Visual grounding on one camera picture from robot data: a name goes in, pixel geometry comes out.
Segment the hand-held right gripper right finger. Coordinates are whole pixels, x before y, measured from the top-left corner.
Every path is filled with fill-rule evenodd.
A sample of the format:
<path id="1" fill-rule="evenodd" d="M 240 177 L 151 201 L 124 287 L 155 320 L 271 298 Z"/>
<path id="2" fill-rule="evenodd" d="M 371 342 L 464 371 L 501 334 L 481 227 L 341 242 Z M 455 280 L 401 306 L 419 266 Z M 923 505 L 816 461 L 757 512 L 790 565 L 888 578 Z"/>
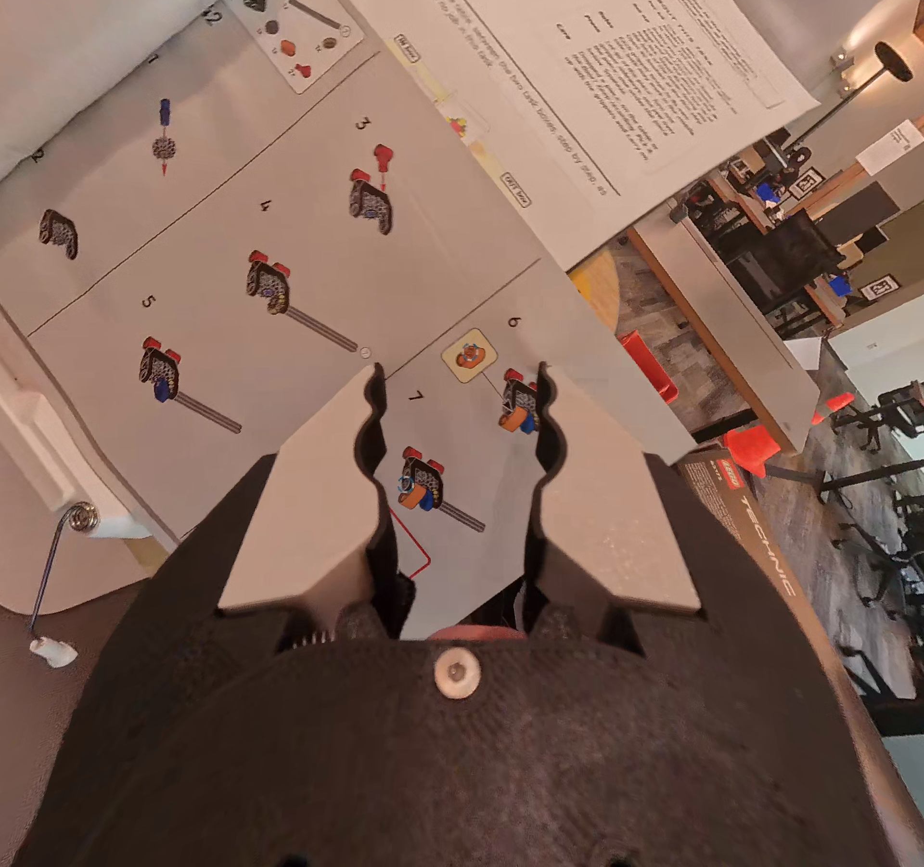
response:
<path id="1" fill-rule="evenodd" d="M 695 619 L 702 610 L 648 455 L 559 367 L 537 377 L 541 475 L 524 546 L 524 627 L 560 607 L 577 633 L 615 638 L 632 612 Z"/>

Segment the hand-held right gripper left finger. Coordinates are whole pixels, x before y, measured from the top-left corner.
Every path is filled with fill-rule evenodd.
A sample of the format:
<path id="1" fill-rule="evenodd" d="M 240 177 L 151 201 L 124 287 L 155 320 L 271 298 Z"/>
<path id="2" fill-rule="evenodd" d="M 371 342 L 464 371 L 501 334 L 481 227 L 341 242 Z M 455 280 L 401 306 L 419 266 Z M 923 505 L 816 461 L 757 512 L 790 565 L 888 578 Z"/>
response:
<path id="1" fill-rule="evenodd" d="M 369 604 L 402 631 L 395 526 L 375 472 L 386 455 L 384 368 L 364 367 L 281 445 L 217 607 L 282 607 L 333 630 Z"/>

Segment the lego instruction booklet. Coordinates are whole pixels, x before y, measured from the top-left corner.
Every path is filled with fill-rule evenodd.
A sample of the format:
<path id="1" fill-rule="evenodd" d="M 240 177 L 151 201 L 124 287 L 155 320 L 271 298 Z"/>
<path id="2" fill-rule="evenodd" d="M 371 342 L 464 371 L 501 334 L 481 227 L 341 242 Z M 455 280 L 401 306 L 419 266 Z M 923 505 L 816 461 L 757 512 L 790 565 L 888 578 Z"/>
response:
<path id="1" fill-rule="evenodd" d="M 348 0 L 2 0 L 2 311 L 173 543 L 364 367 L 413 604 L 523 573 L 541 363 L 693 446 Z"/>

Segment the dark lego set box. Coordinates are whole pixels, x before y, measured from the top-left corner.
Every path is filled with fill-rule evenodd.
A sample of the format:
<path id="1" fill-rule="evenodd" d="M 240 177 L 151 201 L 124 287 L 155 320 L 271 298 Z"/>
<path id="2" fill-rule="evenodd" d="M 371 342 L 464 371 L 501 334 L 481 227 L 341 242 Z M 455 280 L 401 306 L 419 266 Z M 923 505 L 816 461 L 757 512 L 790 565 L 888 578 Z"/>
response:
<path id="1" fill-rule="evenodd" d="M 683 457 L 679 474 L 722 525 L 770 578 L 805 630 L 822 665 L 835 686 L 856 693 L 879 734 L 886 741 L 919 736 L 909 725 L 918 725 L 914 700 L 895 695 L 882 673 L 860 644 L 844 631 L 837 641 L 828 635 L 808 596 L 788 564 L 745 473 L 723 449 L 708 449 Z"/>

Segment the red plastic bin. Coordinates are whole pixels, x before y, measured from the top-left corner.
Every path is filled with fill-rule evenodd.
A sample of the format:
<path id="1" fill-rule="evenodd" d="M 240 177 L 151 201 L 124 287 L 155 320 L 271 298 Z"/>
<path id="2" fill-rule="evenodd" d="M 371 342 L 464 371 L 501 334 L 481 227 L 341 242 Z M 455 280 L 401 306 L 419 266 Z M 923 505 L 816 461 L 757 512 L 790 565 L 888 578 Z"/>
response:
<path id="1" fill-rule="evenodd" d="M 617 340 L 632 361 L 639 367 L 665 404 L 672 404 L 679 396 L 679 390 L 664 366 L 654 355 L 638 330 L 621 334 Z"/>

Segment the white stand base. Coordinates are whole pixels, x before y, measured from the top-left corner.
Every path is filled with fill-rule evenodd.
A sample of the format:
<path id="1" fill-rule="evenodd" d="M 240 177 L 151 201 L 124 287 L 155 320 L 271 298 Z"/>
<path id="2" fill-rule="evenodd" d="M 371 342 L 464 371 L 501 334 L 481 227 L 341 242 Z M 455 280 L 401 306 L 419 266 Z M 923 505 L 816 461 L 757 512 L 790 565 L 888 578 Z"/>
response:
<path id="1" fill-rule="evenodd" d="M 77 649 L 41 635 L 48 614 L 154 573 L 173 546 L 90 456 L 89 438 L 25 336 L 2 311 L 2 608 L 24 616 L 29 653 L 51 668 Z"/>

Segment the black office chair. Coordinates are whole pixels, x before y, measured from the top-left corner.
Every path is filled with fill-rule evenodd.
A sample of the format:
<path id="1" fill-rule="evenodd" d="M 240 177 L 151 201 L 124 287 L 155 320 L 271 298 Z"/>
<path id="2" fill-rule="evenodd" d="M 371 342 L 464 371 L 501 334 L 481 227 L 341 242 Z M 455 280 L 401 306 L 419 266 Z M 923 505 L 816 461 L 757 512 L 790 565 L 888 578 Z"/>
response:
<path id="1" fill-rule="evenodd" d="M 877 407 L 866 411 L 850 406 L 857 416 L 856 422 L 867 431 L 867 438 L 860 446 L 862 451 L 874 454 L 881 451 L 883 429 L 902 434 L 909 440 L 922 435 L 923 387 L 919 381 L 882 393 L 878 402 Z"/>

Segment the white sign card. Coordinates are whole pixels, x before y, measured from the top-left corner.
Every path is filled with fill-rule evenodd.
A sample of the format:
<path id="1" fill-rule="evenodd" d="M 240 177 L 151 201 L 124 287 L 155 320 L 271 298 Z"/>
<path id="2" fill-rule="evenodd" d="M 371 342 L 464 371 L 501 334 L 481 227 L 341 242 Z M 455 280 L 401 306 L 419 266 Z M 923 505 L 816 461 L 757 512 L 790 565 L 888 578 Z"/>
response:
<path id="1" fill-rule="evenodd" d="M 905 120 L 857 156 L 857 163 L 870 177 L 881 173 L 923 144 L 923 117 L 918 121 Z"/>

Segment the printed white paper sheet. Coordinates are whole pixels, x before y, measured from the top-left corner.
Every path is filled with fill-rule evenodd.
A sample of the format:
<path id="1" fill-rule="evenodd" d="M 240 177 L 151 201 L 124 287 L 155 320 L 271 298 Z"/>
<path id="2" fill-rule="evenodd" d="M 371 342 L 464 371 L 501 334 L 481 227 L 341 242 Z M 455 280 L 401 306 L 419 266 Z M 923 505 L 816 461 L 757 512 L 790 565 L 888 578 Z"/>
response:
<path id="1" fill-rule="evenodd" d="M 733 0 L 348 0 L 563 270 L 817 101 Z"/>

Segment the black floor lamp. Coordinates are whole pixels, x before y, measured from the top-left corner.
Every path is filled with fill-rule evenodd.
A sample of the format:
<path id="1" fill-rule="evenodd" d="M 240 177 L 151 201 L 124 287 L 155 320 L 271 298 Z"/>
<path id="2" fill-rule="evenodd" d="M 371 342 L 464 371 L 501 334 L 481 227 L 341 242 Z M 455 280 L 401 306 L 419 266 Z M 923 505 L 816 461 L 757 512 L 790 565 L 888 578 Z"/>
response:
<path id="1" fill-rule="evenodd" d="M 821 116 L 802 134 L 794 137 L 784 149 L 787 154 L 791 154 L 791 152 L 795 151 L 810 135 L 814 134 L 815 131 L 820 129 L 832 117 L 844 110 L 852 101 L 859 98 L 862 93 L 872 87 L 872 85 L 883 76 L 891 76 L 901 83 L 907 83 L 913 79 L 914 73 L 906 60 L 887 42 L 878 41 L 874 47 L 874 54 L 879 62 L 879 67 L 874 74 L 865 80 L 861 86 L 852 89 L 849 95 L 838 103 L 838 106 Z"/>

